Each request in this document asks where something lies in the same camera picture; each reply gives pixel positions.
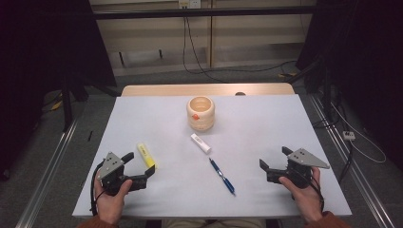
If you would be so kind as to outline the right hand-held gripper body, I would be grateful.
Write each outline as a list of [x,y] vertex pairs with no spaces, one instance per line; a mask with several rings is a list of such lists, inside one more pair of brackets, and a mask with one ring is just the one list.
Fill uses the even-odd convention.
[[287,157],[288,179],[298,188],[306,188],[311,183],[313,167],[329,169],[330,165],[304,148],[300,148]]

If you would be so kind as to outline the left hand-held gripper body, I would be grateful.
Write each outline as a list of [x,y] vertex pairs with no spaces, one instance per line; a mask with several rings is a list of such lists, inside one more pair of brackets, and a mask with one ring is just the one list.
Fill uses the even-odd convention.
[[108,152],[99,169],[97,179],[106,190],[108,195],[117,195],[122,184],[125,182],[124,174],[126,158],[119,158],[112,152]]

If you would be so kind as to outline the yellow highlighter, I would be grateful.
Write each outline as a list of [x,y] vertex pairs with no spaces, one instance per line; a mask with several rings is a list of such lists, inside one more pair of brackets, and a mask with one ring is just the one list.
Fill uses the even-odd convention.
[[148,168],[150,168],[156,164],[144,143],[142,143],[142,142],[138,143],[137,149],[138,149],[139,153],[141,154],[145,165]]

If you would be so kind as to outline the blue ballpoint pen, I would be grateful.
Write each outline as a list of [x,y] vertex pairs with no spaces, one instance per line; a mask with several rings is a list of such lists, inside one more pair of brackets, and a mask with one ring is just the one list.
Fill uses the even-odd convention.
[[218,167],[218,165],[215,163],[214,160],[212,160],[211,158],[209,158],[210,164],[212,165],[212,167],[215,169],[215,171],[217,172],[217,174],[219,175],[219,177],[221,178],[222,182],[225,184],[226,188],[229,190],[229,192],[236,196],[236,190],[235,187],[232,185],[232,183],[230,182],[229,179],[227,179],[223,173],[221,172],[220,168]]

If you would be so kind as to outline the white glue stick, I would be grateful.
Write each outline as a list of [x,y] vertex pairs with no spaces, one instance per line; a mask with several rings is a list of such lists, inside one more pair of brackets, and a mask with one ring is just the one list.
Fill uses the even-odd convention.
[[193,133],[191,135],[191,139],[205,154],[209,154],[211,152],[211,147],[197,134]]

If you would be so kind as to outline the cream round pen holder cup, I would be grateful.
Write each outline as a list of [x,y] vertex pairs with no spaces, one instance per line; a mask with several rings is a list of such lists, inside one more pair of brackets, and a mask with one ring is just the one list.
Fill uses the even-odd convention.
[[197,131],[210,129],[215,122],[215,104],[205,96],[197,96],[188,101],[186,106],[189,125]]

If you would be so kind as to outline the person's left hand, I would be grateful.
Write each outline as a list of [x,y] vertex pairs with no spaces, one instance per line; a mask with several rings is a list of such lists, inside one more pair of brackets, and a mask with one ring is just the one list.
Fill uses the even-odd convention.
[[101,183],[96,180],[94,183],[98,217],[101,221],[110,224],[118,225],[125,205],[125,196],[132,185],[132,180],[126,180],[116,196],[103,194],[104,188]]

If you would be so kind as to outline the person's right hand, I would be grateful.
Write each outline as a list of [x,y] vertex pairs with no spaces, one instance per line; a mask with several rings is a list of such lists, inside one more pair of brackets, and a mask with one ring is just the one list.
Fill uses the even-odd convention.
[[312,186],[304,189],[296,187],[286,177],[280,177],[278,180],[287,188],[295,199],[297,209],[306,224],[319,221],[322,218],[322,203],[317,189],[320,183],[320,171],[318,168],[312,168]]

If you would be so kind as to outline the black metal stand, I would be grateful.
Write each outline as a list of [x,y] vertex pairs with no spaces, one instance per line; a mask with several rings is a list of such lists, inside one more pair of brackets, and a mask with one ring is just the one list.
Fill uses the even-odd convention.
[[88,98],[88,94],[85,89],[85,80],[80,74],[64,74],[62,77],[62,102],[65,118],[64,132],[67,132],[73,122],[70,95],[73,95],[75,100],[78,102],[85,102]]
[[326,66],[326,61],[323,57],[318,57],[310,65],[304,68],[296,76],[293,76],[287,81],[292,85],[298,80],[303,80],[305,90],[307,93],[319,92],[319,88],[322,87],[322,104],[325,118],[328,122],[333,120],[331,114],[331,72]]

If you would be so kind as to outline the person's beige trousers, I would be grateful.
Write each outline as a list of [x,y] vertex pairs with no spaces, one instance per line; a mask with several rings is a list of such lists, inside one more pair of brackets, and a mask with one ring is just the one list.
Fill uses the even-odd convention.
[[264,219],[164,219],[162,228],[266,228]]

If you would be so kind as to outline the black curtain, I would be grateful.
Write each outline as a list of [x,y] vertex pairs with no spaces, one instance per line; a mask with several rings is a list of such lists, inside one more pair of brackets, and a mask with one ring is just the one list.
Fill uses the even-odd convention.
[[0,181],[27,144],[43,98],[115,86],[89,0],[0,0]]
[[403,0],[317,0],[297,67],[322,57],[336,86],[403,169]]

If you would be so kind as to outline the black horizontal bar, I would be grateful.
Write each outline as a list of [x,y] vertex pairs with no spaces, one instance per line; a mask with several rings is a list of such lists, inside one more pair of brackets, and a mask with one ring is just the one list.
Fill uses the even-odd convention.
[[243,15],[283,15],[311,14],[317,11],[315,6],[244,8],[244,9],[158,9],[131,11],[95,11],[97,20],[144,19],[144,18],[181,18],[210,16],[243,16]]

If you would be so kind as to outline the metal floor rail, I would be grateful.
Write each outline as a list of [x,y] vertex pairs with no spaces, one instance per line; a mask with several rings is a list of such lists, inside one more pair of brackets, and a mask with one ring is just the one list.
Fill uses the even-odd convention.
[[19,218],[15,228],[32,228],[39,211],[48,194],[50,185],[55,178],[56,171],[58,170],[61,161],[63,160],[69,143],[75,133],[77,127],[77,119],[74,119],[71,124],[65,129],[60,141],[55,148],[53,155],[47,165],[47,168],[42,175],[39,183],[35,187],[29,202]]
[[[322,109],[322,103],[316,96],[311,96],[310,100],[317,112],[317,115],[324,120],[326,124],[326,131],[332,139],[336,150],[340,157],[346,162],[348,160],[349,147],[342,139],[341,134],[337,131],[334,125],[330,125],[325,118],[324,110]],[[379,228],[395,228],[392,218],[388,214],[386,207],[381,202],[380,198],[364,177],[359,165],[355,161],[351,161],[350,175],[352,176],[360,195],[365,200],[369,210],[371,211]]]

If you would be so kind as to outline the white wall outlet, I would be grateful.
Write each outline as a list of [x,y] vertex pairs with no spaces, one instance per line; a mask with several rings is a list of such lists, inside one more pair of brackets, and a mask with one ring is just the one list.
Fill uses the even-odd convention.
[[201,0],[178,0],[180,9],[200,9],[202,7]]

